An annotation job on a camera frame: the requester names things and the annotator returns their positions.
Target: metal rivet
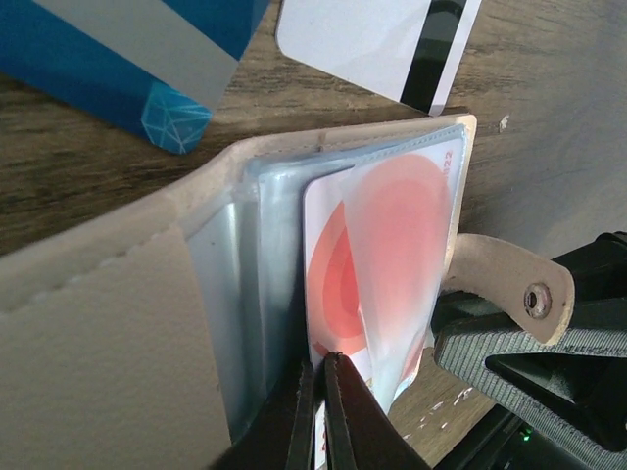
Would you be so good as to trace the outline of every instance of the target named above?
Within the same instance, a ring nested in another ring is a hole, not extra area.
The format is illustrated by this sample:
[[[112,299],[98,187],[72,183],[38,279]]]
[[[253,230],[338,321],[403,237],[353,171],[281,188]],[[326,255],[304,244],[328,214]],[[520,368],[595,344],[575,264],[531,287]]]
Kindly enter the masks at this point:
[[[534,320],[541,320],[551,310],[551,292],[542,283],[531,284],[525,291],[525,310]]]

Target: blue card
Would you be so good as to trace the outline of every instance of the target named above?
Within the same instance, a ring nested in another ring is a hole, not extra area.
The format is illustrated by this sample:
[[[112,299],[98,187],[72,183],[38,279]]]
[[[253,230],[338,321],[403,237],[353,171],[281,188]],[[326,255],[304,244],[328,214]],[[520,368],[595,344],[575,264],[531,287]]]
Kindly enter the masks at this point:
[[[3,0],[0,70],[184,154],[269,0]]]

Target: wooden table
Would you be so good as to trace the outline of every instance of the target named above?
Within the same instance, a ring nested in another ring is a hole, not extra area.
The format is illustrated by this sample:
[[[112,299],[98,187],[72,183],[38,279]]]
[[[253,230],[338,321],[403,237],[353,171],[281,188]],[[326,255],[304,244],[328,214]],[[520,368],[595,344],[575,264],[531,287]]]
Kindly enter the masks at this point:
[[[172,183],[245,137],[419,116],[282,57],[277,12],[275,2],[186,157],[1,76],[0,254]],[[554,256],[627,228],[626,24],[623,0],[483,1],[449,100],[479,119],[463,231]],[[471,392],[453,407],[464,388],[427,352],[392,410],[431,464],[491,406]]]

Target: black magnetic stripe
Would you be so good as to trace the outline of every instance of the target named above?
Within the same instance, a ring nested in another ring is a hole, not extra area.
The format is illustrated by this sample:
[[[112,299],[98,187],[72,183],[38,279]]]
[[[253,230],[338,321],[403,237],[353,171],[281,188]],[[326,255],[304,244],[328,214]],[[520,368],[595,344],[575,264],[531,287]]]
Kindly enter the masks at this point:
[[[459,20],[463,13],[466,0],[432,0],[429,11],[424,20],[424,26],[418,44],[415,47],[413,61],[411,61],[401,103],[429,112],[433,97],[438,89],[442,70],[449,57],[453,39],[458,31]],[[455,21],[445,22],[445,27],[438,31],[438,38],[425,37],[424,31],[432,29],[437,24],[440,15],[437,13],[449,13]]]

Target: white card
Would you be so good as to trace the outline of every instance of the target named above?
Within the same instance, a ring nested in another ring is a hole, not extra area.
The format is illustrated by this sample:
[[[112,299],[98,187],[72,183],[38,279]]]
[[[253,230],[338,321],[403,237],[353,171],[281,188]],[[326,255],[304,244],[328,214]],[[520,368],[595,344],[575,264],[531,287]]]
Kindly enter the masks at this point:
[[[481,0],[283,0],[287,57],[437,116]]]
[[[312,363],[330,351],[348,355],[385,412],[417,373],[463,162],[455,138],[324,176],[305,193]],[[316,467],[324,461],[323,413]]]

